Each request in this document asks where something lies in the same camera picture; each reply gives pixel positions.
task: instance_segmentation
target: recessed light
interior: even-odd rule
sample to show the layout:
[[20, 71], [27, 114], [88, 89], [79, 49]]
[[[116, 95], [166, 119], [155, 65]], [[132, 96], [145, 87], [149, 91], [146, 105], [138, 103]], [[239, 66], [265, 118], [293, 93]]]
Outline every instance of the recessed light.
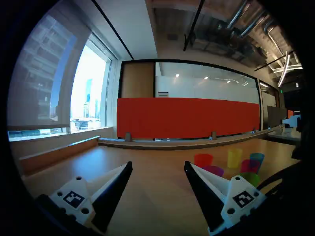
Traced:
[[264, 87], [266, 87], [266, 88], [268, 88], [268, 86], [267, 85], [265, 85], [265, 84], [263, 84], [263, 83], [259, 83], [260, 85], [263, 85]]

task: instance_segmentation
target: pink cup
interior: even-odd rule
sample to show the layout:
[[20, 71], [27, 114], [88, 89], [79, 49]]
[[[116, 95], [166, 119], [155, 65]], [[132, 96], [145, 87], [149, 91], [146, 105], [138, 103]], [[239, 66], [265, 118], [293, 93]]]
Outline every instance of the pink cup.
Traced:
[[242, 161], [241, 173], [252, 172], [257, 173], [259, 170], [260, 162], [257, 160], [246, 159]]

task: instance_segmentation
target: black frame border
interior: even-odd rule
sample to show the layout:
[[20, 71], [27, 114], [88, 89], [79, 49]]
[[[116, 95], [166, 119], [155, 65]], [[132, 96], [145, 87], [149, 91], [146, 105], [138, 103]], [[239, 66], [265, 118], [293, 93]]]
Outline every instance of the black frame border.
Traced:
[[[194, 64], [194, 65], [200, 65], [200, 66], [209, 66], [209, 67], [214, 67], [214, 68], [218, 68], [218, 69], [222, 69], [222, 70], [227, 70], [230, 72], [234, 72], [246, 77], [249, 77], [251, 79], [254, 79], [256, 82], [256, 88], [258, 91], [258, 97], [259, 97], [259, 131], [262, 130], [261, 128], [261, 118], [262, 118], [262, 103], [261, 103], [261, 97], [260, 97], [260, 93], [259, 93], [259, 82], [260, 80], [255, 78], [254, 76], [250, 76], [246, 73], [240, 72], [238, 70], [234, 70], [228, 67], [224, 67], [224, 66], [219, 66], [219, 65], [215, 65], [215, 64], [211, 64], [211, 63], [205, 63], [205, 62], [200, 62], [200, 61], [190, 61], [190, 60], [181, 60], [181, 59], [140, 59], [140, 60], [130, 60], [130, 61], [123, 61], [121, 62], [121, 69], [120, 69], [120, 76], [119, 76], [119, 86], [118, 86], [118, 98], [121, 98], [121, 92], [122, 92], [122, 83], [123, 83], [123, 73], [124, 73], [124, 66], [125, 64], [128, 63], [146, 63], [146, 62], [154, 62], [154, 63], [160, 63], [160, 62], [169, 62], [169, 63], [185, 63], [185, 64]], [[156, 89], [156, 68], [155, 68], [155, 64], [154, 64], [154, 79], [153, 79], [153, 97], [155, 97], [155, 89]]]

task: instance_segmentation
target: ductwork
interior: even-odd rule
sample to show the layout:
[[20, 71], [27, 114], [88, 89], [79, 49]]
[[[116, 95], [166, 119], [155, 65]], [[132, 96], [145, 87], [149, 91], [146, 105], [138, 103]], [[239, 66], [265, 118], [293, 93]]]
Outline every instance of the ductwork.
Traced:
[[227, 29], [232, 29], [233, 28], [233, 26], [236, 24], [236, 22], [242, 17], [244, 12], [246, 12], [246, 10], [248, 9], [250, 3], [251, 3], [251, 1], [248, 1], [248, 0], [243, 0], [241, 2], [241, 4], [239, 5], [238, 10], [236, 10], [236, 12], [233, 14], [232, 19], [228, 23], [228, 25], [226, 27]]
[[281, 50], [280, 46], [278, 45], [278, 43], [274, 40], [274, 38], [271, 36], [270, 32], [274, 29], [274, 21], [273, 19], [269, 20], [265, 26], [263, 27], [263, 32], [265, 33], [265, 35], [267, 35], [270, 40], [273, 42], [273, 44], [275, 45], [275, 47], [278, 49], [278, 51], [280, 52], [281, 56], [284, 56], [283, 51]]
[[240, 37], [244, 38], [247, 36], [260, 22], [264, 20], [264, 18], [267, 16], [267, 12], [265, 10], [262, 10], [241, 33]]

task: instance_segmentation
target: orange panel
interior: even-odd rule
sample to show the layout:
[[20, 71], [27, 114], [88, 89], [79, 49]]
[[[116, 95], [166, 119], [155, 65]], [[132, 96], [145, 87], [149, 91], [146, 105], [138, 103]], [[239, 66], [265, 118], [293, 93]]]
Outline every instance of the orange panel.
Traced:
[[200, 98], [119, 98], [117, 136], [197, 138], [259, 129], [259, 104]]
[[293, 116], [293, 111], [288, 110], [288, 119]]

